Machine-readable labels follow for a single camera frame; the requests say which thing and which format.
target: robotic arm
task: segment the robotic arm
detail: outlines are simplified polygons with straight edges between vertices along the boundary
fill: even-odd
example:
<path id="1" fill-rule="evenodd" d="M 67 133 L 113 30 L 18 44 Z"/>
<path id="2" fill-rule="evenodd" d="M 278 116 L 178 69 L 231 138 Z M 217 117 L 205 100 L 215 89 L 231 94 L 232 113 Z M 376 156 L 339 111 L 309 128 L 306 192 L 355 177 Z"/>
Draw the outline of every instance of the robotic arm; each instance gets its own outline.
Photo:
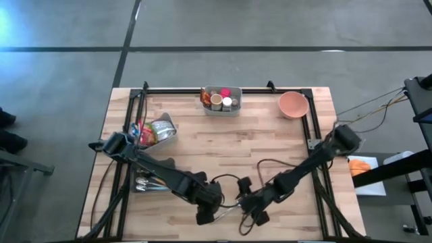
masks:
<path id="1" fill-rule="evenodd" d="M 246 193 L 240 201 L 245 215 L 250 215 L 258 226 L 269 221 L 265 208 L 270 203 L 281 203 L 293 192 L 299 181 L 318 166 L 336 156 L 349 155 L 358 149 L 361 139 L 347 126 L 338 126 L 331 131 L 323 142 L 314 149 L 313 154 L 293 170 L 277 174 L 272 182 L 267 182 L 261 189 Z M 241 179 L 239 185 L 250 185 L 249 178 Z"/>
<path id="2" fill-rule="evenodd" d="M 153 176 L 161 178 L 172 193 L 186 202 L 198 205 L 196 222 L 199 225 L 213 222 L 214 213 L 222 203 L 222 191 L 219 182 L 207 182 L 205 172 L 192 173 L 173 169 L 166 164 L 173 163 L 169 158 L 158 161 L 140 151 L 134 139 L 125 133 L 114 132 L 102 146 L 102 151 L 118 163 L 133 163 Z"/>
<path id="3" fill-rule="evenodd" d="M 258 226 L 268 222 L 265 212 L 272 202 L 280 203 L 287 199 L 299 181 L 318 166 L 339 155 L 354 152 L 360 144 L 360 138 L 348 127 L 338 126 L 331 131 L 324 141 L 314 149 L 313 154 L 293 170 L 277 174 L 272 182 L 267 182 L 261 189 L 251 192 L 249 178 L 238 181 L 240 188 L 239 203 L 245 216 L 251 216 Z M 205 172 L 192 173 L 170 168 L 164 164 L 173 159 L 158 161 L 138 149 L 134 139 L 125 133 L 115 132 L 102 147 L 102 151 L 118 163 L 133 163 L 147 170 L 153 176 L 165 181 L 172 193 L 186 202 L 198 205 L 197 224 L 213 222 L 214 214 L 222 203 L 221 186 L 218 182 L 207 182 Z"/>

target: paper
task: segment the paper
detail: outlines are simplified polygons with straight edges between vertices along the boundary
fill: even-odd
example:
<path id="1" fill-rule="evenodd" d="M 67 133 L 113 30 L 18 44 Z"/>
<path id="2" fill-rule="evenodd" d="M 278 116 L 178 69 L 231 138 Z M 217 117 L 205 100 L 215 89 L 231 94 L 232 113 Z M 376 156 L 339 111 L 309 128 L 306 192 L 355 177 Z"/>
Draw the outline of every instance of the paper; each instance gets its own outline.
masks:
<path id="1" fill-rule="evenodd" d="M 348 156 L 349 159 L 358 159 L 368 163 L 372 169 L 378 167 L 378 161 L 375 157 L 361 157 L 361 156 Z M 356 188 L 357 195 L 369 195 L 369 196 L 385 196 L 385 188 L 383 182 L 376 182 L 367 186 L 361 186 Z"/>

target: butcher block tabletop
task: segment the butcher block tabletop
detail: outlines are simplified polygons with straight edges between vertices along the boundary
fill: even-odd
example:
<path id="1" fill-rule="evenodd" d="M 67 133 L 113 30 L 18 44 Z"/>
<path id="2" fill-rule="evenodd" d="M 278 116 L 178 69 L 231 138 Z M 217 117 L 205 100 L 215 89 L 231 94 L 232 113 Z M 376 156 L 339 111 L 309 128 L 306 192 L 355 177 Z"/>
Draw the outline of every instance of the butcher block tabletop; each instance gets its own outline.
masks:
<path id="1" fill-rule="evenodd" d="M 313 90 L 321 133 L 331 131 L 336 119 L 328 87 Z M 121 132 L 128 106 L 130 88 L 114 88 L 103 124 L 102 139 Z M 243 94 L 238 117 L 206 116 L 199 94 L 150 94 L 147 96 L 149 122 L 168 112 L 178 129 L 178 141 L 151 152 L 156 159 L 174 158 L 177 169 L 204 171 L 208 179 L 232 173 L 240 178 L 249 176 L 252 190 L 260 188 L 257 162 L 278 159 L 299 164 L 307 158 L 301 119 L 286 119 L 279 111 L 280 94 Z M 138 99 L 132 112 L 135 120 Z M 313 136 L 312 119 L 308 114 Z M 88 192 L 77 236 L 90 230 L 93 202 L 105 170 L 111 160 L 98 153 L 94 162 Z M 287 167 L 274 162 L 262 163 L 264 180 Z M 110 167 L 94 211 L 95 224 L 107 208 L 113 183 L 115 163 Z M 345 159 L 335 159 L 330 169 L 336 205 L 361 234 L 365 234 L 350 170 Z M 225 205 L 235 204 L 238 194 L 236 179 L 218 180 L 225 194 Z M 118 211 L 114 215 L 111 234 L 117 229 Z M 189 205 L 170 192 L 130 193 L 124 228 L 124 240 L 322 240 L 318 210 L 311 175 L 304 177 L 295 192 L 280 204 L 267 207 L 270 222 L 254 226 L 247 236 L 238 232 L 241 209 L 234 209 L 220 221 L 208 225 L 196 224 L 196 205 Z M 333 235 L 330 212 L 325 206 L 327 224 Z"/>

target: can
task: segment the can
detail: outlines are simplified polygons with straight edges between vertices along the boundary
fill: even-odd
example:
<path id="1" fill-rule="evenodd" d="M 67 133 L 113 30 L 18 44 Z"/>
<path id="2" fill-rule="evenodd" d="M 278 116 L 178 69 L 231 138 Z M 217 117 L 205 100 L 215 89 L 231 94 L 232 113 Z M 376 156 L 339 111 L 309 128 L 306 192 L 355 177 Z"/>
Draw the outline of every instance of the can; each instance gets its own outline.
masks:
<path id="1" fill-rule="evenodd" d="M 222 109 L 222 96 L 220 94 L 212 95 L 210 102 L 212 111 L 220 111 Z"/>
<path id="2" fill-rule="evenodd" d="M 231 98 L 231 100 L 232 100 L 231 107 L 234 108 L 234 109 L 237 109 L 238 108 L 238 99 Z"/>
<path id="3" fill-rule="evenodd" d="M 222 100 L 222 111 L 231 111 L 232 100 L 229 97 L 225 97 Z"/>

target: concrete floor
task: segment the concrete floor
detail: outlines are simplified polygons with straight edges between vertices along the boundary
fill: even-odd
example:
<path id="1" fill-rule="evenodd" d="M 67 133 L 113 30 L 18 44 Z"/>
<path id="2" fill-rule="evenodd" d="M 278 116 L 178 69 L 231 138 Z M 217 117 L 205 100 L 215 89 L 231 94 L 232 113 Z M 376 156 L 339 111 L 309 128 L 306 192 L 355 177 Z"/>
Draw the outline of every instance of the concrete floor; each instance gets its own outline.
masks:
<path id="1" fill-rule="evenodd" d="M 121 47 L 135 0 L 0 1 L 0 47 Z M 431 45 L 432 16 L 422 0 L 144 0 L 131 46 Z M 70 240 L 76 233 L 120 52 L 0 52 L 0 106 L 18 116 L 10 131 L 29 139 L 21 156 L 55 165 L 36 175 L 8 242 Z M 337 112 L 432 72 L 431 51 L 129 53 L 120 87 L 329 86 Z M 363 115 L 380 99 L 341 119 Z M 380 122 L 377 114 L 353 126 Z M 426 148 L 408 102 L 362 134 L 365 152 Z M 432 206 L 419 195 L 426 215 Z M 361 206 L 368 235 L 427 242 L 405 234 L 409 208 Z"/>

